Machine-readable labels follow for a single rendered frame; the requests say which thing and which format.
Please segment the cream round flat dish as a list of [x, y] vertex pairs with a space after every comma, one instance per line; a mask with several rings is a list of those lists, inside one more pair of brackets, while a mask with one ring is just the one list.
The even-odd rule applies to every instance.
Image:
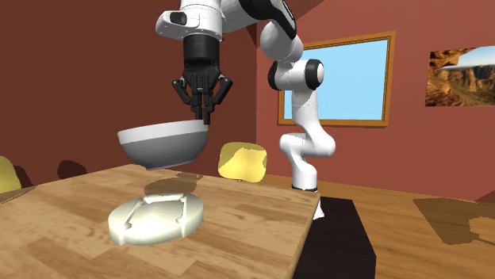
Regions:
[[165, 243], [193, 233], [203, 216], [203, 201], [193, 194], [146, 195], [119, 205], [109, 214], [109, 237], [119, 246]]

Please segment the canyon landscape wall picture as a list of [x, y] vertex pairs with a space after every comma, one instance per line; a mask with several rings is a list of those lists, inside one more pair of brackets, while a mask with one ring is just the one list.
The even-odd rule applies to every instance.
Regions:
[[460, 66], [477, 48], [430, 52], [425, 106], [495, 106], [495, 64]]

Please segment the white and grey bowl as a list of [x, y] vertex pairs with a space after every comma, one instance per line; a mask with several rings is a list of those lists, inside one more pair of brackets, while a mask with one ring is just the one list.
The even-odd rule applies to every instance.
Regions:
[[117, 137], [135, 164], [158, 170], [193, 162], [205, 148], [208, 131], [203, 120], [182, 120], [125, 129]]

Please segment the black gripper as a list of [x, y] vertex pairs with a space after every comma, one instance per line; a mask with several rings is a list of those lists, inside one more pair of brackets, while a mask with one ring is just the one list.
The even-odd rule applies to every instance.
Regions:
[[[210, 124], [210, 114], [214, 112], [215, 105], [221, 104], [233, 85], [230, 78], [221, 75], [219, 47], [220, 42], [212, 36], [187, 36], [183, 40], [182, 78], [171, 82], [182, 102], [190, 107], [196, 119], [202, 118], [202, 105], [201, 93], [194, 89], [202, 88], [204, 124]], [[220, 83], [220, 87], [213, 95], [213, 88], [217, 82]], [[191, 88], [191, 96], [186, 91], [187, 86]]]

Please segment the yellow chair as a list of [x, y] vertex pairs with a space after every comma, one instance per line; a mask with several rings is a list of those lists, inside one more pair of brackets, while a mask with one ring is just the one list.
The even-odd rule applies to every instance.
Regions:
[[227, 179], [260, 182], [267, 171], [267, 151], [258, 144], [226, 143], [221, 148], [218, 173]]
[[0, 193], [18, 189], [21, 189], [21, 183], [12, 162], [0, 155]]

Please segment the dark robot stand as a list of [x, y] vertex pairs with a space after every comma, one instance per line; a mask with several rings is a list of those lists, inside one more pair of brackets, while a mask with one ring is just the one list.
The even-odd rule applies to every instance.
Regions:
[[293, 279], [375, 279], [376, 254], [353, 201], [322, 197]]

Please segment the wooden framed window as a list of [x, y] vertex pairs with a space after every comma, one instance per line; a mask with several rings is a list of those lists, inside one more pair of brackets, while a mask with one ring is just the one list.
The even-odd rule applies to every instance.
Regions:
[[317, 89], [323, 126], [388, 125], [395, 35], [388, 31], [304, 44], [302, 58], [324, 65]]

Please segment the wooden table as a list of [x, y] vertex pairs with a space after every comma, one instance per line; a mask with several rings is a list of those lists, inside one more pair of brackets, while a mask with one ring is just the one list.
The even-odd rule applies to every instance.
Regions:
[[[148, 187], [204, 203], [193, 234], [118, 246], [108, 215]], [[0, 194], [0, 279], [291, 279], [316, 193], [126, 165]]]

